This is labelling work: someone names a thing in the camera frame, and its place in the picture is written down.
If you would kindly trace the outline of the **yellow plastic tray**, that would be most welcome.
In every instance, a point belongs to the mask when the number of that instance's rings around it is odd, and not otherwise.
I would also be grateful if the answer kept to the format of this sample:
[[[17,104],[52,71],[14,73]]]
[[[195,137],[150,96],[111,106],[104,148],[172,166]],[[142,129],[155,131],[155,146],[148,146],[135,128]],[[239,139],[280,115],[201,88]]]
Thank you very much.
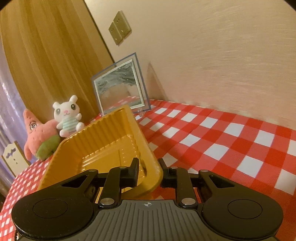
[[[153,192],[160,185],[163,170],[132,110],[124,105],[64,139],[49,161],[38,189],[89,169],[107,173],[114,167],[129,166],[133,158],[139,160],[138,181],[136,187],[123,189],[122,196],[127,199]]]

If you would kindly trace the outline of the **red white checkered tablecloth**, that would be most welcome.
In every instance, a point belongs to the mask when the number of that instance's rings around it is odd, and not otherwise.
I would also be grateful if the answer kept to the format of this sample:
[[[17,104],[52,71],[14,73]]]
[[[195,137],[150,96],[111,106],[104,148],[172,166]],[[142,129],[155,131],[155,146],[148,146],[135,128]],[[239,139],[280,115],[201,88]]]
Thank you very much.
[[[98,170],[39,190],[49,161],[15,178],[1,211],[1,240],[295,240],[295,131],[166,101],[135,118],[156,159],[187,170],[196,208],[160,185],[101,208]]]

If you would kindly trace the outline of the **white bunny plush toy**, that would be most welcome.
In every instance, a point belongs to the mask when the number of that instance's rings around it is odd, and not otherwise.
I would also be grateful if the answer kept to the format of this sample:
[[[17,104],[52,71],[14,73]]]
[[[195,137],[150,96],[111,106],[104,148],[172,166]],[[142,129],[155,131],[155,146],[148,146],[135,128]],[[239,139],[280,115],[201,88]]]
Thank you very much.
[[[56,128],[59,130],[59,135],[63,138],[67,138],[85,127],[81,121],[82,114],[76,103],[77,100],[78,97],[73,95],[66,102],[53,103],[54,119],[58,122]]]

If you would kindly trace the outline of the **pink starfish plush toy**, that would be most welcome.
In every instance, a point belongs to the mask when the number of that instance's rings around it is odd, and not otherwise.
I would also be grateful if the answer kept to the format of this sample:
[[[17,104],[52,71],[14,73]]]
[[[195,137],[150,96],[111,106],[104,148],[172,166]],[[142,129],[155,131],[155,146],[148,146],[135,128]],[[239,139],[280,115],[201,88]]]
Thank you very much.
[[[23,119],[27,131],[27,140],[24,146],[24,154],[28,161],[35,156],[39,160],[46,160],[56,151],[61,142],[54,119],[41,123],[29,110],[23,112]]]

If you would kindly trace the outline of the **cream wooden chair back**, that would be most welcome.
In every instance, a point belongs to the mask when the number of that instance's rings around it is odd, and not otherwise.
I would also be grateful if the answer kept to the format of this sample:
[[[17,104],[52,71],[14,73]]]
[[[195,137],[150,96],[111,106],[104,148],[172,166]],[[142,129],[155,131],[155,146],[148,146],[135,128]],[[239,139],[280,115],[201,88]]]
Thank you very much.
[[[14,177],[17,177],[30,166],[30,162],[26,159],[17,141],[8,144],[1,157]]]

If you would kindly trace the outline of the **sheer lilac curtain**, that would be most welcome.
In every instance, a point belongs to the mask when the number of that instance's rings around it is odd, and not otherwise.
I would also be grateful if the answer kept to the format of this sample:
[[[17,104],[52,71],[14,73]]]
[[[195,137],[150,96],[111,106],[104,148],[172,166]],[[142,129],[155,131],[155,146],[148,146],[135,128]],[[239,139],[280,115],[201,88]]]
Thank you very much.
[[[23,120],[25,105],[12,78],[4,48],[1,46],[1,154],[14,141],[21,148],[27,139]]]

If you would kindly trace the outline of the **wooden door panel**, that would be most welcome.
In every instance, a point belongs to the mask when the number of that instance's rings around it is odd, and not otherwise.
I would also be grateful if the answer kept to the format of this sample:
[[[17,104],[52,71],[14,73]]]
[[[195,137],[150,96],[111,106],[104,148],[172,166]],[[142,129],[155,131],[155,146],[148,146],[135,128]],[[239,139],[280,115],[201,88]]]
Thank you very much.
[[[99,114],[91,78],[113,58],[85,1],[10,1],[1,39],[16,88],[39,120],[73,95],[83,122]]]

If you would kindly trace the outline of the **glass sand art frame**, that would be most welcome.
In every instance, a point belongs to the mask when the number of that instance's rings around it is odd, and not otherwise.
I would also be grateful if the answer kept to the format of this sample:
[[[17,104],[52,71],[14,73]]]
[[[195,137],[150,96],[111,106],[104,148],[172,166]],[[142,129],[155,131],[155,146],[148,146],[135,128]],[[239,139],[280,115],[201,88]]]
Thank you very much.
[[[132,53],[91,78],[98,108],[106,115],[122,105],[133,113],[151,109],[147,88],[136,53]]]

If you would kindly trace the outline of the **brass double wall switch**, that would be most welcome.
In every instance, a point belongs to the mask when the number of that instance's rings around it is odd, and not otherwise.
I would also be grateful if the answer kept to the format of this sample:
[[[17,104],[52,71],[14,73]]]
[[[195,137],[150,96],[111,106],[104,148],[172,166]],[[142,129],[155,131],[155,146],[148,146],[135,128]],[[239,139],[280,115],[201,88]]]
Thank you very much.
[[[132,32],[123,11],[117,12],[108,30],[116,45],[119,45]]]

